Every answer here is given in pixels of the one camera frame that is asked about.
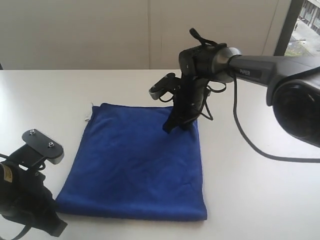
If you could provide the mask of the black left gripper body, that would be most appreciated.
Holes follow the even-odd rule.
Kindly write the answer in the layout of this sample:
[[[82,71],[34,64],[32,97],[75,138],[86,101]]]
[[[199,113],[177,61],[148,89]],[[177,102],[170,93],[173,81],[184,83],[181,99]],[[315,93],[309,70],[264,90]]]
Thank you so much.
[[[23,145],[0,162],[0,214],[9,221],[37,225],[40,206],[52,205],[51,192],[44,186],[40,170],[46,158]]]

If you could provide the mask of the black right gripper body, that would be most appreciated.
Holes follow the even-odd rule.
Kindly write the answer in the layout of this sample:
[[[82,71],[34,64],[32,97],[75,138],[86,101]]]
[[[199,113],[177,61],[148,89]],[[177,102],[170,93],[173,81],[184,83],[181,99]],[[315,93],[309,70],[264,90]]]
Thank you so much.
[[[180,78],[169,116],[173,129],[180,127],[186,130],[201,115],[208,97],[207,85],[208,80],[205,78]]]

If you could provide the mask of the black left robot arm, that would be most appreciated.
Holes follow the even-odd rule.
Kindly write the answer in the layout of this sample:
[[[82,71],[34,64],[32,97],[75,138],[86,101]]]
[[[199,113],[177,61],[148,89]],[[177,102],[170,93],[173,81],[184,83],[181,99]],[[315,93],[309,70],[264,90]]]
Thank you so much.
[[[46,177],[41,171],[49,157],[28,145],[1,157],[0,214],[23,225],[15,239],[21,239],[32,228],[59,237],[68,224],[57,215],[53,195],[44,185]]]

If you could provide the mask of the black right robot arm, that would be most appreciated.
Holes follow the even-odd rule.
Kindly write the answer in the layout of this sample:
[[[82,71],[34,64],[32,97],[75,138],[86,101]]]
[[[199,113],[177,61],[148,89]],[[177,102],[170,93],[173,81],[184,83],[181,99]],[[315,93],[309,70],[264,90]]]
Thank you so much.
[[[173,95],[173,109],[163,124],[167,133],[186,129],[206,107],[209,82],[244,80],[266,87],[266,104],[292,137],[320,145],[320,59],[318,57],[242,55],[226,44],[199,45],[180,52],[181,76],[169,73],[150,91],[154,98]]]

